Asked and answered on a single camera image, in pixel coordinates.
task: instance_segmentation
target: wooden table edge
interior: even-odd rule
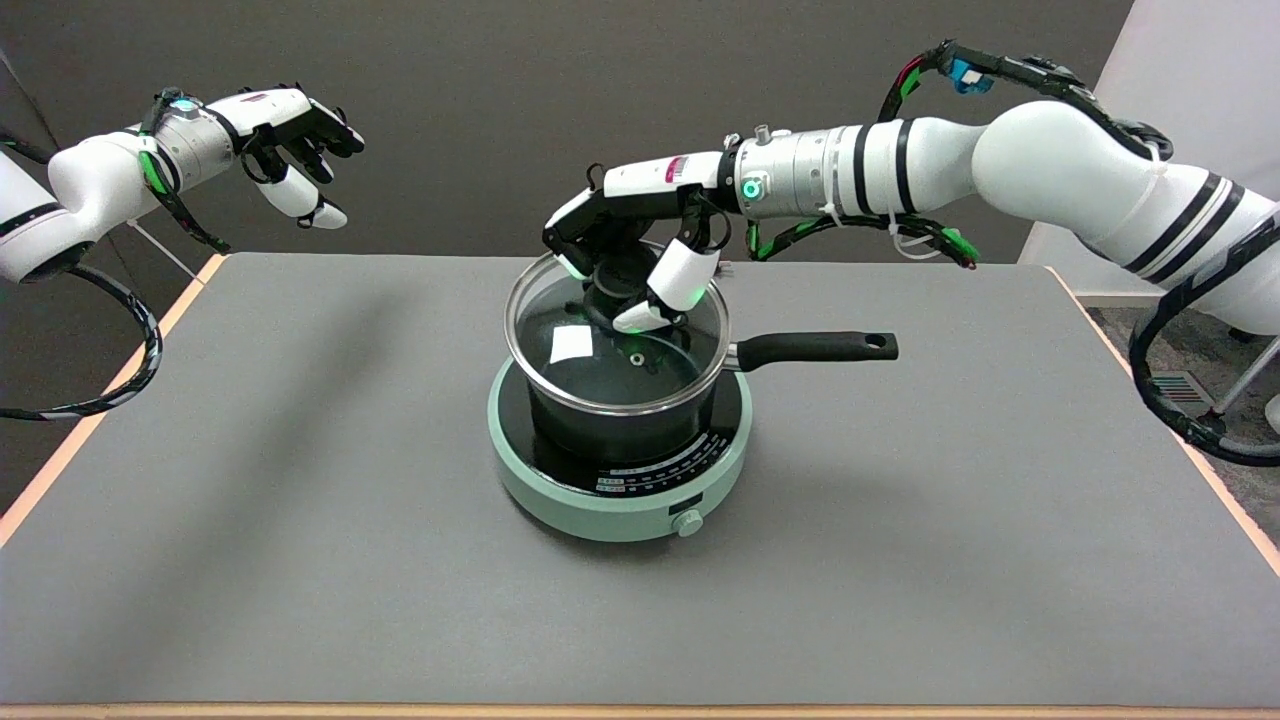
[[[1107,350],[1111,351],[1111,355],[1115,356],[1116,363],[1120,363],[1120,366],[1124,368],[1124,372],[1132,378],[1133,370],[1129,368],[1129,361],[1125,359],[1124,355],[1120,354],[1119,350],[1116,350],[1116,346],[1111,342],[1111,338],[1107,337],[1107,333],[1102,332],[1102,328],[1100,328],[1098,324],[1093,322],[1093,316],[1089,315],[1088,310],[1084,309],[1084,305],[1082,305],[1079,299],[1075,297],[1075,295],[1071,292],[1071,288],[1068,287],[1066,281],[1062,279],[1062,275],[1057,274],[1057,270],[1055,270],[1053,268],[1046,268],[1046,269],[1055,278],[1057,278],[1057,282],[1061,283],[1062,290],[1066,291],[1068,297],[1071,299],[1071,302],[1075,302],[1075,306],[1080,310],[1080,314],[1083,314],[1084,319],[1088,320],[1089,325],[1093,327],[1093,332],[1098,333],[1098,338],[1102,340],[1102,343],[1106,345]],[[1222,502],[1222,505],[1226,506],[1228,512],[1231,514],[1231,518],[1235,519],[1235,523],[1240,525],[1240,529],[1244,530],[1245,536],[1248,536],[1249,542],[1252,542],[1253,547],[1256,547],[1258,550],[1258,553],[1262,555],[1262,560],[1271,566],[1271,571],[1275,573],[1276,577],[1280,577],[1280,548],[1276,548],[1276,544],[1271,542],[1271,538],[1268,538],[1267,534],[1262,532],[1262,528],[1260,528],[1258,524],[1253,521],[1253,518],[1249,518],[1249,514],[1245,512],[1244,507],[1240,506],[1240,502],[1235,500],[1235,496],[1233,496],[1231,492],[1226,489],[1226,483],[1222,482],[1222,478],[1221,475],[1217,474],[1217,470],[1215,470],[1213,466],[1208,464],[1208,460],[1204,459],[1204,455],[1201,454],[1201,451],[1196,450],[1194,447],[1187,445],[1183,441],[1183,438],[1178,437],[1178,434],[1174,433],[1174,430],[1169,430],[1169,434],[1171,434],[1174,437],[1174,441],[1178,442],[1178,446],[1183,448],[1183,452],[1185,452],[1187,457],[1190,459],[1192,465],[1196,465],[1196,469],[1199,470],[1199,474],[1204,478],[1204,482],[1207,482],[1208,486],[1213,489],[1213,495],[1216,495],[1217,498]]]
[[[225,260],[215,255],[200,270],[200,282],[192,282],[173,307],[160,320],[160,332],[168,334],[204,284]],[[1046,268],[1062,286],[1085,322],[1098,334],[1121,368],[1132,377],[1129,364],[1107,338],[1102,328],[1084,309],[1071,288],[1056,270]],[[142,361],[142,347],[125,363],[108,386],[124,382]],[[40,498],[70,464],[88,436],[97,429],[106,414],[84,418],[58,451],[41,468],[13,507],[0,516],[0,548],[13,537],[18,525],[31,514]],[[1222,478],[1203,455],[1174,436],[1179,447],[1226,505],[1253,546],[1271,569],[1280,575],[1280,550],[1244,511],[1226,489]],[[1280,720],[1280,708],[1216,710],[1196,707],[1066,707],[1066,706],[593,706],[593,705],[360,705],[360,703],[116,703],[116,705],[0,705],[0,720]]]
[[[1274,720],[1280,710],[1053,706],[147,703],[0,706],[24,720]]]

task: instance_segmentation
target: white wall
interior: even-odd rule
[[[1160,128],[1174,142],[1174,163],[1280,199],[1277,20],[1280,0],[1135,0],[1098,100],[1111,115]],[[1142,305],[1162,292],[1043,223],[1019,263],[1051,265],[1085,304]]]

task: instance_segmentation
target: floor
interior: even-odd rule
[[[1142,313],[1128,307],[1089,310],[1094,322],[1121,351],[1129,342],[1129,331]],[[1152,370],[1190,373],[1216,398],[1230,389],[1270,340],[1239,342],[1228,336],[1228,327],[1219,320],[1198,313],[1184,313],[1156,340],[1149,363]],[[1280,363],[1263,372],[1228,410],[1225,420],[1229,434],[1245,442],[1276,442],[1276,433],[1262,415],[1263,406],[1275,395],[1280,395]],[[1280,544],[1280,468],[1242,468],[1213,457],[1208,460],[1249,516],[1272,542]]]

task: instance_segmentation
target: glass lid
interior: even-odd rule
[[[599,414],[671,407],[709,387],[728,350],[724,300],[712,283],[677,327],[614,331],[612,320],[645,296],[662,249],[603,258],[586,281],[544,255],[507,301],[507,343],[526,375],[557,401]]]

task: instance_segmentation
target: blue connector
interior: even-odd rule
[[[964,60],[951,60],[951,72],[947,73],[956,92],[969,95],[970,92],[983,94],[991,90],[995,81],[983,73],[973,69],[973,65]]]

